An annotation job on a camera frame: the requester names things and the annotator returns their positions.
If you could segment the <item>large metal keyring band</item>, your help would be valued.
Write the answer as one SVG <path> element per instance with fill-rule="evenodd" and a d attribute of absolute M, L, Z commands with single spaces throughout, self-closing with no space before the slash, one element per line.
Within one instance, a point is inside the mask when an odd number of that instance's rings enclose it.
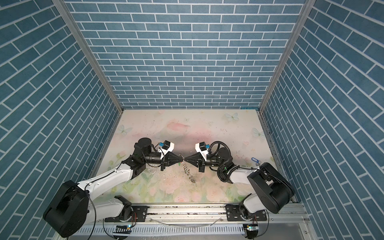
<path fill-rule="evenodd" d="M 188 177 L 188 179 L 190 180 L 190 182 L 192 183 L 196 183 L 196 180 L 194 179 L 194 177 L 191 175 L 190 173 L 190 169 L 188 168 L 187 164 L 185 163 L 185 158 L 182 154 L 179 154 L 179 156 L 182 158 L 182 163 L 181 165 L 183 166 L 183 169 L 184 169 L 184 173 L 185 175 Z"/>

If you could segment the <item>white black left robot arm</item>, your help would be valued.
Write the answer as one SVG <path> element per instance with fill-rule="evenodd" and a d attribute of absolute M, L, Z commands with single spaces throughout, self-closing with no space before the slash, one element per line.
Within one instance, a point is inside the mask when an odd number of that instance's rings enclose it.
<path fill-rule="evenodd" d="M 99 204 L 95 203 L 95 199 L 113 187 L 138 177 L 147 166 L 164 170 L 181 163 L 183 158 L 172 152 L 174 146 L 174 143 L 164 141 L 156 149 L 151 139 L 139 139 L 134 145 L 134 152 L 117 167 L 78 183 L 63 183 L 45 210 L 43 219 L 63 238 L 98 220 L 116 218 L 120 222 L 135 222 L 132 203 L 125 197 L 115 196 Z"/>

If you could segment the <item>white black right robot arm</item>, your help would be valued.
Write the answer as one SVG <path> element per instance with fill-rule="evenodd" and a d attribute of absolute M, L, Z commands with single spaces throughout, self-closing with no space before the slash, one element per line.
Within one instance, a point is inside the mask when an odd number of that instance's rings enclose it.
<path fill-rule="evenodd" d="M 216 167 L 214 172 L 221 182 L 252 186 L 254 192 L 239 203 L 239 212 L 246 220 L 258 211 L 277 214 L 295 195 L 293 186 L 270 163 L 257 168 L 235 165 L 231 150 L 221 141 L 210 145 L 198 143 L 196 151 L 184 161 L 197 167 L 199 172 L 203 173 L 206 167 Z"/>

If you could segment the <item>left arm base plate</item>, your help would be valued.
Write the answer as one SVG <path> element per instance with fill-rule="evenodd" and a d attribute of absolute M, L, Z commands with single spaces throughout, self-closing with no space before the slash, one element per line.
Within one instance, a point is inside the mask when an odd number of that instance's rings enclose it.
<path fill-rule="evenodd" d="M 122 212 L 113 218 L 106 218 L 107 223 L 141 223 L 145 222 L 148 213 L 148 206 L 131 206 L 124 208 Z"/>

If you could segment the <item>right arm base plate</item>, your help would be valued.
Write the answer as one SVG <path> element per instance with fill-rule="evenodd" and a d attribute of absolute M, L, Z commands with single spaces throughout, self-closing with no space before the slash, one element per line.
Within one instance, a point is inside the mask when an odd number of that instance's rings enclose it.
<path fill-rule="evenodd" d="M 267 213 L 265 210 L 257 211 L 251 214 L 244 207 L 241 207 L 239 205 L 227 204 L 225 205 L 225 211 L 228 222 L 260 222 L 268 220 Z"/>

